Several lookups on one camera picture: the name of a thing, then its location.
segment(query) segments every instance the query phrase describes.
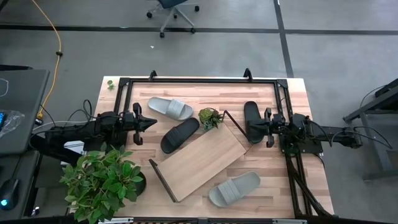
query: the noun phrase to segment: yellow cable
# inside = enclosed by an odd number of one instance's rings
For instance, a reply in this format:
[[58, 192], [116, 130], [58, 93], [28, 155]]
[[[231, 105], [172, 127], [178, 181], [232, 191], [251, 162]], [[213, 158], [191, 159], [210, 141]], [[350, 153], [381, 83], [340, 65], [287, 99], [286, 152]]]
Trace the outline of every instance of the yellow cable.
[[[35, 2], [35, 0], [32, 0], [32, 2], [36, 5], [36, 7], [40, 10], [40, 12], [43, 14], [43, 16], [48, 20], [48, 22], [49, 22], [50, 25], [52, 26], [52, 29], [55, 31], [55, 34], [56, 34], [57, 37], [58, 37], [58, 43], [59, 43], [59, 49], [58, 49], [58, 52], [59, 52], [59, 53], [57, 52], [57, 63], [55, 64], [54, 79], [52, 80], [51, 89], [50, 89], [49, 93], [47, 94], [47, 96], [45, 97], [44, 102], [43, 102], [43, 104], [42, 104], [42, 106], [44, 107], [44, 106], [45, 106], [45, 103], [47, 102], [47, 100], [48, 100], [48, 98], [49, 98], [49, 96], [51, 95], [52, 90], [54, 89], [55, 80], [57, 79], [58, 65], [59, 65], [59, 63], [60, 63], [60, 59], [61, 59], [61, 56], [62, 56], [62, 53], [61, 53], [61, 52], [62, 52], [62, 51], [61, 51], [61, 49], [62, 49], [62, 43], [61, 43], [60, 35], [58, 34], [58, 31], [56, 30], [56, 28], [55, 28], [54, 25], [52, 24], [51, 20], [47, 17], [47, 15], [46, 15], [46, 14], [44, 13], [44, 11], [40, 8], [40, 6]], [[39, 112], [37, 113], [37, 118], [39, 118], [39, 119], [42, 119], [42, 118], [43, 118], [43, 108], [41, 108], [41, 109], [39, 110]]]

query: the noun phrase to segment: gray slipper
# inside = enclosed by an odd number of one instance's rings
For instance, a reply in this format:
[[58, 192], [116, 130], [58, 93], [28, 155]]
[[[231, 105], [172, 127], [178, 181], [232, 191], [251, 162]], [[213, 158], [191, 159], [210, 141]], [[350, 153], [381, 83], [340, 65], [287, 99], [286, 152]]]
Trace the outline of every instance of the gray slipper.
[[210, 201], [218, 207], [231, 205], [260, 186], [260, 177], [255, 172], [247, 172], [229, 179], [209, 191]]
[[152, 97], [148, 101], [148, 107], [177, 121], [185, 121], [193, 114], [193, 108], [179, 100]]

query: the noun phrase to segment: succulent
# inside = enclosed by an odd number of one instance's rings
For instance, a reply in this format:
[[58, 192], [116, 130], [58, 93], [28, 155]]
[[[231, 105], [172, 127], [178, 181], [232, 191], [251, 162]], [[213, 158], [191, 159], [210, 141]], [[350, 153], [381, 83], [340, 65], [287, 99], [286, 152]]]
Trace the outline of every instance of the succulent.
[[213, 108], [205, 108], [199, 111], [199, 119], [203, 124], [203, 129], [209, 131], [212, 128], [218, 128], [218, 123], [221, 123], [222, 115]]

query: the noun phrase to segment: wooden plank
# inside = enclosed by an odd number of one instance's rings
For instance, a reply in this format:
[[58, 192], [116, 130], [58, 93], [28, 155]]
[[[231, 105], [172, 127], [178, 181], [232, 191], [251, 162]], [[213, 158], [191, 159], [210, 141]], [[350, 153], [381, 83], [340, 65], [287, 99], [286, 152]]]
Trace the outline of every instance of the wooden plank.
[[221, 124], [163, 161], [158, 168], [180, 202], [245, 152], [229, 128]]

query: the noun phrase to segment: floor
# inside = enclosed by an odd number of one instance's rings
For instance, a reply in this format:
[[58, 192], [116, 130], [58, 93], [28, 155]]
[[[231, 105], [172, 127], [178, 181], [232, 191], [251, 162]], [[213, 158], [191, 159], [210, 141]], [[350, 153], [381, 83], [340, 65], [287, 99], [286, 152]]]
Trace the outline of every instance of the floor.
[[[149, 75], [156, 70], [169, 76], [240, 77], [249, 67], [255, 77], [304, 78], [314, 120], [344, 126], [342, 117], [367, 92], [397, 78], [395, 0], [201, 0], [198, 13], [182, 8], [197, 33], [176, 29], [188, 27], [177, 19], [164, 39], [156, 28], [166, 15], [151, 20], [145, 16], [154, 1], [37, 2], [64, 30], [92, 30], [60, 31], [64, 56], [46, 105], [57, 121], [81, 108], [84, 99], [95, 103], [105, 75]], [[53, 31], [30, 30], [48, 26], [30, 1], [9, 1], [0, 12], [0, 24], [0, 64], [28, 65], [53, 75], [57, 38]], [[362, 175], [377, 170], [364, 143], [360, 149], [324, 145], [335, 213], [398, 223], [398, 179], [362, 181]], [[46, 159], [44, 166], [50, 168], [41, 173], [43, 186], [52, 186], [40, 191], [42, 215], [65, 213], [57, 164]]]

